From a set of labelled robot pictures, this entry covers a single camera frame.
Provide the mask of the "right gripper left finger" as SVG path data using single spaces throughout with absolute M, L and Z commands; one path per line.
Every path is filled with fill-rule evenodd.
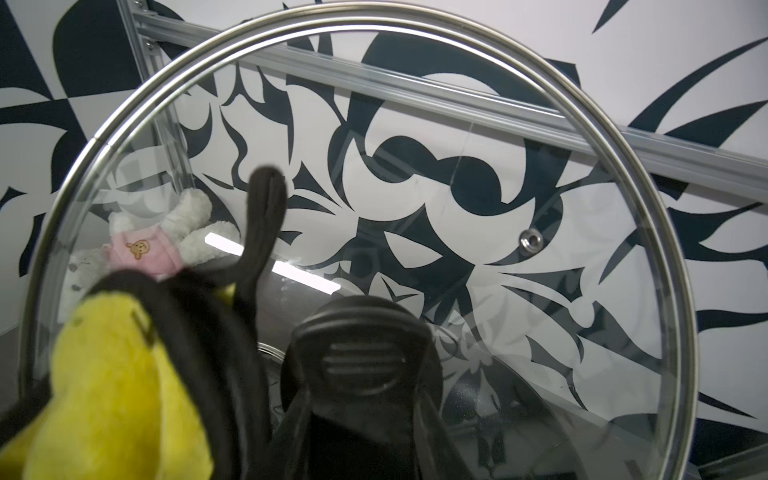
M 260 479 L 308 479 L 312 403 L 300 390 L 269 444 L 260 467 Z

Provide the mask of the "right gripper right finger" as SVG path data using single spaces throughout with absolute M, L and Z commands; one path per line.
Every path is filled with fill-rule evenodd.
M 425 392 L 416 396 L 413 439 L 421 479 L 473 479 L 449 438 L 437 408 Z

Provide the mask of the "yellow cleaning cloth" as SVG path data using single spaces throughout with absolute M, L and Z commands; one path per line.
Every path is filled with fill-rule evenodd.
M 60 332 L 46 379 L 2 417 L 2 477 L 264 478 L 272 430 L 257 284 L 286 204 L 283 174 L 260 167 L 235 263 L 98 281 Z

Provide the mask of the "small glass pan lid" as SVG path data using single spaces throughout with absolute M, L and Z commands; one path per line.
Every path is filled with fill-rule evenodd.
M 43 231 L 3 478 L 685 476 L 682 252 L 573 67 L 382 2 L 152 43 Z

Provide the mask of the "small black frying pan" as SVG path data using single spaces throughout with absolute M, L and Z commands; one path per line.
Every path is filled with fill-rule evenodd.
M 446 375 L 440 413 L 473 479 L 587 477 L 553 409 L 504 364 Z

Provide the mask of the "white teddy bear pink shirt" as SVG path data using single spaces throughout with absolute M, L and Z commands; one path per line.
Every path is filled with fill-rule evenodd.
M 185 267 L 224 257 L 227 252 L 206 242 L 221 237 L 239 242 L 232 222 L 212 219 L 213 203 L 202 190 L 184 190 L 177 204 L 157 223 L 137 226 L 124 212 L 108 218 L 108 241 L 70 255 L 60 305 L 73 306 L 98 280 L 114 270 L 139 270 L 163 279 Z

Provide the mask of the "aluminium frame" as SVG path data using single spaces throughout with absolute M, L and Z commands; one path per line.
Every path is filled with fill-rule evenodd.
M 268 345 L 327 297 L 381 297 L 431 329 L 443 397 L 492 361 L 529 383 L 585 479 L 766 477 L 767 168 L 699 142 L 751 107 L 668 137 L 642 115 L 622 134 L 644 182 L 519 65 L 425 33 L 431 11 L 283 18 L 298 32 L 157 118 L 218 217 L 244 223 L 257 166 L 284 172 L 276 253 L 312 281 L 270 277 Z

